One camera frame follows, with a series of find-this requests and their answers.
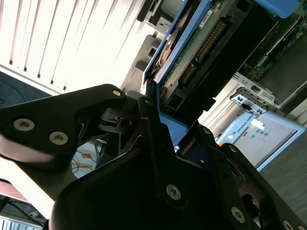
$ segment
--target silver screw head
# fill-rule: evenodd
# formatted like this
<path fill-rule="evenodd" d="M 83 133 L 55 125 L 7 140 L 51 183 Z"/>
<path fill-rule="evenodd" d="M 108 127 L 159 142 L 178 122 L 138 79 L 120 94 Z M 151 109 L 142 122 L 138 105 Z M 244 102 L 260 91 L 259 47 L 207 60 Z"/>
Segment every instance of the silver screw head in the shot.
<path fill-rule="evenodd" d="M 145 102 L 146 102 L 147 104 L 149 104 L 149 105 L 152 105 L 152 103 L 151 103 L 150 101 L 148 101 L 148 100 L 145 100 Z"/>
<path fill-rule="evenodd" d="M 236 218 L 236 220 L 239 221 L 240 223 L 243 224 L 245 222 L 245 216 L 239 208 L 231 207 L 231 213 L 234 216 L 234 218 Z"/>
<path fill-rule="evenodd" d="M 233 147 L 232 145 L 230 145 L 229 148 L 231 149 L 232 152 L 236 152 L 235 147 Z"/>
<path fill-rule="evenodd" d="M 181 192 L 176 185 L 169 184 L 166 186 L 166 192 L 173 200 L 179 200 L 181 198 Z"/>
<path fill-rule="evenodd" d="M 13 123 L 14 128 L 20 131 L 30 131 L 35 127 L 35 124 L 33 121 L 26 119 L 26 118 L 20 118 L 14 121 Z"/>
<path fill-rule="evenodd" d="M 203 130 L 205 131 L 206 134 L 210 134 L 210 130 L 207 129 L 206 127 L 204 127 Z"/>
<path fill-rule="evenodd" d="M 68 142 L 68 136 L 60 131 L 50 134 L 49 140 L 55 145 L 65 145 Z"/>
<path fill-rule="evenodd" d="M 291 224 L 286 220 L 283 220 L 283 226 L 287 230 L 294 230 L 293 227 L 291 226 Z"/>
<path fill-rule="evenodd" d="M 113 92 L 116 96 L 121 96 L 121 93 L 118 92 L 117 90 L 113 90 L 112 92 Z"/>

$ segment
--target gray carpet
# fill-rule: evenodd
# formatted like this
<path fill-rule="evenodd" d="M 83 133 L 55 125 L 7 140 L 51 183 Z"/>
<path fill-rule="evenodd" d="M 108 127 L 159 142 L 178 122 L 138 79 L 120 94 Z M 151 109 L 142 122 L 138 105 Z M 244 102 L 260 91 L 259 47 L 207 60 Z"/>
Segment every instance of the gray carpet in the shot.
<path fill-rule="evenodd" d="M 265 167 L 261 174 L 307 224 L 307 132 Z"/>

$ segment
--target monitor screen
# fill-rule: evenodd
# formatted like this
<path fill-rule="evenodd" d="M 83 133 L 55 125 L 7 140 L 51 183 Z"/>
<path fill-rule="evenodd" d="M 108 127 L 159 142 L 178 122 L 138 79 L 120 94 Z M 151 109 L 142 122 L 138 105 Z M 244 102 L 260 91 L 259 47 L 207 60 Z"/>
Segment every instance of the monitor screen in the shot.
<path fill-rule="evenodd" d="M 257 120 L 262 127 L 250 124 L 233 143 L 256 168 L 297 132 L 265 116 Z"/>

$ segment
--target blue plastic cover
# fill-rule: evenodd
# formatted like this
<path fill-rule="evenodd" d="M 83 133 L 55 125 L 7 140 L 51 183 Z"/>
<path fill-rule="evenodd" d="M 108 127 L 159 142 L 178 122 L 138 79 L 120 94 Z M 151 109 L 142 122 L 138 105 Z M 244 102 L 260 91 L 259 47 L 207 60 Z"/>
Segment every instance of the blue plastic cover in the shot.
<path fill-rule="evenodd" d="M 163 124 L 166 124 L 168 127 L 169 134 L 171 135 L 171 139 L 173 142 L 173 146 L 176 146 L 182 140 L 182 138 L 184 138 L 184 136 L 187 134 L 188 127 L 185 124 L 163 113 L 159 113 L 159 115 L 160 115 L 160 121 Z"/>
<path fill-rule="evenodd" d="M 281 18 L 289 17 L 298 7 L 298 0 L 255 0 Z"/>

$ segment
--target green circuit board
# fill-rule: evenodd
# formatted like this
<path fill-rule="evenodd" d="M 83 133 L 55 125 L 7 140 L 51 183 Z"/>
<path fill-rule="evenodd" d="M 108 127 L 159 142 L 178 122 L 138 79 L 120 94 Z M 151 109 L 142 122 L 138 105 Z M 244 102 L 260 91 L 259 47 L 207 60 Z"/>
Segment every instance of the green circuit board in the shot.
<path fill-rule="evenodd" d="M 166 95 L 167 89 L 172 86 L 174 82 L 177 81 L 182 75 L 186 81 L 188 80 L 189 75 L 193 72 L 193 66 L 190 64 L 191 61 L 197 57 L 197 55 L 198 57 L 201 57 L 201 54 L 203 54 L 201 52 L 206 51 L 206 48 L 203 48 L 204 42 L 214 42 L 213 39 L 216 38 L 216 36 L 211 36 L 214 29 L 217 29 L 216 32 L 222 31 L 223 25 L 219 24 L 219 19 L 227 3 L 227 0 L 220 0 L 210 7 L 200 25 L 193 33 L 191 39 L 181 52 L 179 58 L 171 68 L 169 74 L 164 79 L 163 85 L 161 86 L 161 98 Z"/>
<path fill-rule="evenodd" d="M 307 31 L 307 0 L 301 0 L 295 13 L 279 19 L 268 35 L 248 57 L 239 72 L 259 81 L 270 67 Z"/>

